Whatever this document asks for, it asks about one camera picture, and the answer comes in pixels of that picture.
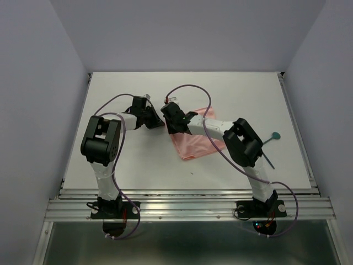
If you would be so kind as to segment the pink satin napkin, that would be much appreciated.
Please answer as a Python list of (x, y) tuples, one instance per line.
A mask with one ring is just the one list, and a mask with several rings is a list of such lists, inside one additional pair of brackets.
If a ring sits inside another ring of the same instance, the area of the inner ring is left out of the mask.
[(206, 136), (177, 133), (170, 135), (172, 143), (183, 160), (192, 160), (217, 152)]

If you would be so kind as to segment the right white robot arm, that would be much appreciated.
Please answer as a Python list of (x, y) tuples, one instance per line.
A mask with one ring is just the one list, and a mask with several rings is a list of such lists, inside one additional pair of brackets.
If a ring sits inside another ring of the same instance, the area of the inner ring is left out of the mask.
[(230, 122), (184, 113), (176, 102), (167, 103), (161, 112), (170, 134), (203, 135), (210, 141), (222, 141), (229, 153), (225, 159), (248, 177), (255, 212), (267, 215), (273, 210), (278, 195), (263, 165), (263, 142), (245, 119)]

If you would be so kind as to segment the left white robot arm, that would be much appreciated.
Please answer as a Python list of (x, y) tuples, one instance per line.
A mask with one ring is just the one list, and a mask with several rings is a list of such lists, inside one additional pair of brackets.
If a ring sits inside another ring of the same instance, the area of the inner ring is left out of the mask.
[(100, 114), (102, 109), (89, 118), (81, 143), (81, 154), (90, 163), (98, 185), (97, 200), (87, 203), (87, 207), (91, 209), (92, 219), (119, 219), (129, 207), (122, 200), (114, 178), (115, 163), (122, 151), (120, 137), (143, 125), (155, 129), (164, 126), (164, 122), (147, 94), (133, 96), (130, 107), (122, 113)]

